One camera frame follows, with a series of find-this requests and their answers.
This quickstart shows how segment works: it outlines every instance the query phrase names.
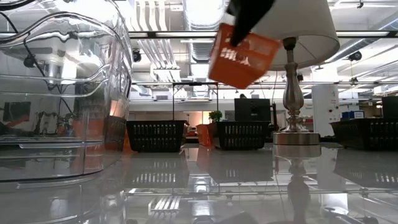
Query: white lamp shade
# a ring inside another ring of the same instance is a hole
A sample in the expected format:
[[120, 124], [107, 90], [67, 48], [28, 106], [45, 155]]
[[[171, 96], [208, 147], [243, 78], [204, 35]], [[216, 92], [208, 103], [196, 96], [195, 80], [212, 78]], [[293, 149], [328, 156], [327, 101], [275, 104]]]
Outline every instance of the white lamp shade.
[[[318, 65], [340, 48], [327, 0], [276, 0], [253, 32], [274, 40], [296, 37], [298, 68]], [[280, 49], [270, 70], [285, 70], [286, 50]]]

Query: table lamp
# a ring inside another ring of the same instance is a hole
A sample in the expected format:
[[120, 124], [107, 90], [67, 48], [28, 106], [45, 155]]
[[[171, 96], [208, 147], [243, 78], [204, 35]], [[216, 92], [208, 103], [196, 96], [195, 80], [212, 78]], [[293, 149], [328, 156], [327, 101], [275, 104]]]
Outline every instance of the table lamp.
[[319, 65], [340, 48], [327, 0], [276, 0], [252, 31], [281, 40], [284, 45], [270, 70], [286, 70], [283, 103], [290, 117], [287, 128], [274, 134], [274, 144], [319, 144], [318, 134], [307, 131], [299, 118], [304, 97], [297, 80], [297, 69]]

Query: table surface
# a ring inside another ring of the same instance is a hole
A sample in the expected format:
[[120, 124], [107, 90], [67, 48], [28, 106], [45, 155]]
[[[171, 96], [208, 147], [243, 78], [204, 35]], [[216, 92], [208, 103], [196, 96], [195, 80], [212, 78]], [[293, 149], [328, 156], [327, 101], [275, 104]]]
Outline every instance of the table surface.
[[0, 183], [0, 208], [1, 223], [396, 224], [398, 153], [187, 144], [94, 175]]

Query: computer monitor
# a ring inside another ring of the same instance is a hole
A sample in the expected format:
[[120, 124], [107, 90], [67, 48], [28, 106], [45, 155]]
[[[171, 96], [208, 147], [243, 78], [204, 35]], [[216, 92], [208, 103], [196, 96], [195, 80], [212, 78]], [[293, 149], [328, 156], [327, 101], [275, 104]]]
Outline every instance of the computer monitor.
[[268, 99], [235, 99], [235, 121], [271, 121]]
[[398, 118], [398, 96], [382, 97], [383, 118]]

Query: orange shopping basket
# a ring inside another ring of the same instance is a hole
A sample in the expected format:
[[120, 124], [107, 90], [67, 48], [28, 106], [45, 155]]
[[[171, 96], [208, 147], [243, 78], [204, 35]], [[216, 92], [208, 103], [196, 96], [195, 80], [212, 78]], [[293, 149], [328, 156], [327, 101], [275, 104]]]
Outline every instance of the orange shopping basket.
[[207, 130], [207, 125], [205, 124], [199, 124], [197, 126], [197, 131], [198, 131], [198, 141], [199, 144], [202, 144], [204, 146], [210, 146], [210, 138], [209, 138], [209, 132]]
[[249, 34], [237, 47], [232, 47], [232, 32], [233, 26], [220, 24], [211, 52], [209, 78], [245, 89], [268, 71], [281, 44]]

